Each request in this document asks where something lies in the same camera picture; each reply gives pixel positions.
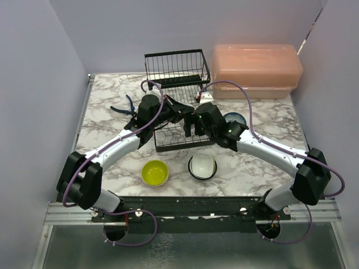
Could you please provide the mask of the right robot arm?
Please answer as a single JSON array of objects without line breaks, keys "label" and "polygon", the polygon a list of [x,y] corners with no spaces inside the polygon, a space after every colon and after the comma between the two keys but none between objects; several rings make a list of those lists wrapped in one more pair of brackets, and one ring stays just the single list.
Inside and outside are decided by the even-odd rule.
[{"label": "right robot arm", "polygon": [[262,196],[257,211],[263,219],[271,219],[292,204],[316,205],[331,179],[320,150],[305,152],[266,140],[252,133],[241,119],[228,122],[212,103],[202,104],[186,113],[185,123],[193,124],[201,135],[206,135],[218,146],[257,157],[292,177],[291,182],[269,189]]}]

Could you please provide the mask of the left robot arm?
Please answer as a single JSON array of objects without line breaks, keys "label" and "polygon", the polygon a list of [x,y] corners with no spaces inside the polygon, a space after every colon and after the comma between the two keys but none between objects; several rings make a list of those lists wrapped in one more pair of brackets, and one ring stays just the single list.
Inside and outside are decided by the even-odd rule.
[{"label": "left robot arm", "polygon": [[164,98],[145,95],[135,116],[117,136],[95,150],[85,154],[75,151],[68,156],[56,186],[63,203],[70,201],[71,206],[84,210],[97,208],[104,211],[110,220],[120,220],[124,213],[121,199],[102,188],[103,173],[145,145],[158,125],[177,123],[194,109],[192,105],[179,103],[168,95]]}]

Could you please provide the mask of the blue floral bowl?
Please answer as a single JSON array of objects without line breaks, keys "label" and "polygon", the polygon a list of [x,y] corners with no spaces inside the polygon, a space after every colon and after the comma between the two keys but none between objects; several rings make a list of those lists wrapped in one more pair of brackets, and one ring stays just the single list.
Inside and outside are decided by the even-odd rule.
[{"label": "blue floral bowl", "polygon": [[237,113],[237,112],[229,112],[229,113],[225,114],[224,119],[229,125],[231,125],[233,122],[240,123],[244,126],[247,125],[245,117],[242,114]]}]

